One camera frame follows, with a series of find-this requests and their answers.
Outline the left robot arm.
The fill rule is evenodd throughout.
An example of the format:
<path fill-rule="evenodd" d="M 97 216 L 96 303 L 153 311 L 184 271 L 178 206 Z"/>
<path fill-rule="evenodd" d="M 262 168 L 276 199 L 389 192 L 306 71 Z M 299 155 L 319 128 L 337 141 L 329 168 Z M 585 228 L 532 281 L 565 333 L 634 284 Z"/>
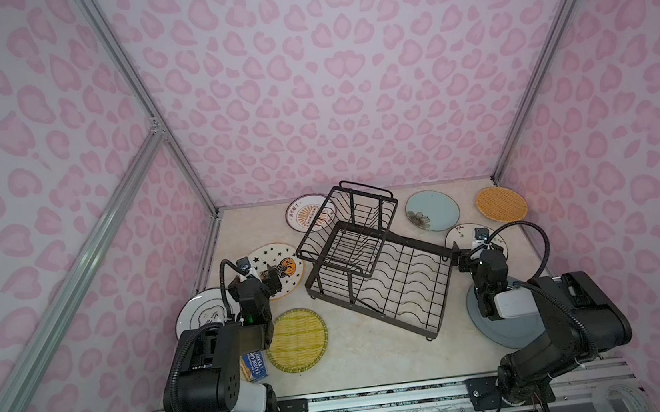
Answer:
<path fill-rule="evenodd" d="M 191 326 L 179 334 L 164 412 L 279 412 L 273 387 L 246 381 L 240 364 L 244 356 L 270 348 L 270 298 L 281 290 L 270 268 L 237 276 L 229 289 L 208 289 L 189 301 Z"/>

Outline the white plate orange sunburst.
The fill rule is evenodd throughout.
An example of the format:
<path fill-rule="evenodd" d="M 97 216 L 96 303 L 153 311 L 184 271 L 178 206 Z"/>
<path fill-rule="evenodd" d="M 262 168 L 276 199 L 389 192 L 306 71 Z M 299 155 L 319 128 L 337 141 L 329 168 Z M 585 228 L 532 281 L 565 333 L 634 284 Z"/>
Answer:
<path fill-rule="evenodd" d="M 285 221 L 294 231 L 318 232 L 334 223 L 336 212 L 335 204 L 327 196 L 305 194 L 288 206 Z"/>

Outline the star plate yellow rim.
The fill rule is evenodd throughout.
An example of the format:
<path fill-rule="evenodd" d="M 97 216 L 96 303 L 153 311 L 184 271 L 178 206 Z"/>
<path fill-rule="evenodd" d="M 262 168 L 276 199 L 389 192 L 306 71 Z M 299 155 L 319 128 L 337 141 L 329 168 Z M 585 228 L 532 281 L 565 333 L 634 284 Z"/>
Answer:
<path fill-rule="evenodd" d="M 272 243 L 255 249 L 248 256 L 253 268 L 263 277 L 269 268 L 276 270 L 282 289 L 271 300 L 283 299 L 302 283 L 306 263 L 295 254 L 291 244 Z"/>

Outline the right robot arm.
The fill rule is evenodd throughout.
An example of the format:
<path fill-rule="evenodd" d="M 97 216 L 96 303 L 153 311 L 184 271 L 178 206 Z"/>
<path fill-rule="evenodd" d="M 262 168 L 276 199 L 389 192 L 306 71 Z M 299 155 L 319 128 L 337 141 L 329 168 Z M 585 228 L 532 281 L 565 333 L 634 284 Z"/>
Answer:
<path fill-rule="evenodd" d="M 555 378 L 633 338 L 627 317 L 585 272 L 518 280 L 494 247 L 461 254 L 458 262 L 473 281 L 466 297 L 473 325 L 510 350 L 494 382 L 473 389 L 478 411 L 501 412 L 530 400 L 549 404 Z"/>

